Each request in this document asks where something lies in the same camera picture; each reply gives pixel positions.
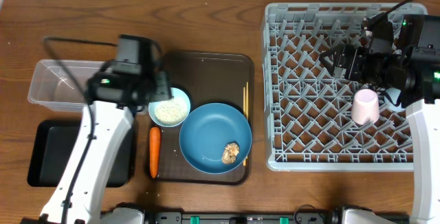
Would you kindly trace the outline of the pink cup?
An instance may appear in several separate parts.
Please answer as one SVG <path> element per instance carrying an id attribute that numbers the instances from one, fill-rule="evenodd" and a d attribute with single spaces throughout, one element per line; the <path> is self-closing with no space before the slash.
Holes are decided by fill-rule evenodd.
<path id="1" fill-rule="evenodd" d="M 354 95 L 351 119 L 359 125 L 375 123 L 380 118 L 378 95 L 370 89 L 360 89 Z"/>

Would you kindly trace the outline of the light blue cup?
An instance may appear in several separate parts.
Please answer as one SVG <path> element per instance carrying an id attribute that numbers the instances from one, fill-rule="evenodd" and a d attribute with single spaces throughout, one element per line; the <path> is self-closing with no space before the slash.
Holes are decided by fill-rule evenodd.
<path id="1" fill-rule="evenodd" d="M 397 99 L 400 96 L 401 91 L 399 89 L 395 88 L 389 88 L 386 90 L 385 95 L 385 103 L 388 105 L 388 109 L 393 112 L 400 113 L 402 111 L 405 111 L 404 108 L 402 108 L 402 105 L 399 104 L 398 106 L 395 106 L 397 103 Z"/>

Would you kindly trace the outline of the white rice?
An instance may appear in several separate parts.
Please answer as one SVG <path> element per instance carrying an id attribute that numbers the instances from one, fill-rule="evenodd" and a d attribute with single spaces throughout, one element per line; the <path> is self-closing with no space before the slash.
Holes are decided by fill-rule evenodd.
<path id="1" fill-rule="evenodd" d="M 182 98 L 160 102 L 155 108 L 155 117 L 160 124 L 173 126 L 179 124 L 188 114 L 188 106 Z"/>

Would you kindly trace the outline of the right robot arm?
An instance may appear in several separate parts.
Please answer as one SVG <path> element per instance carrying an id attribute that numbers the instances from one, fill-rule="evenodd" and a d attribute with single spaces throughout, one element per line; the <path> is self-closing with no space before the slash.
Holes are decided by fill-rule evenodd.
<path id="1" fill-rule="evenodd" d="M 439 222 L 439 17 L 406 14 L 397 48 L 385 13 L 365 19 L 370 47 L 337 45 L 319 60 L 334 78 L 400 91 L 412 137 L 415 195 L 411 223 Z"/>

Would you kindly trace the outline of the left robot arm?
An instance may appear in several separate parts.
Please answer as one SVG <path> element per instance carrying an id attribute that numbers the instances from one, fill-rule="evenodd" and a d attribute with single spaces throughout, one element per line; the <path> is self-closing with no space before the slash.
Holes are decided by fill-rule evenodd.
<path id="1" fill-rule="evenodd" d="M 116 57 L 105 62 L 81 87 L 50 45 L 63 38 L 47 36 L 44 49 L 70 77 L 85 106 L 71 155 L 50 200 L 37 219 L 22 223 L 147 223 L 143 208 L 121 203 L 103 214 L 102 200 L 118 151 L 141 106 L 169 100 L 171 84 L 162 69 L 162 48 L 150 38 L 122 34 Z"/>

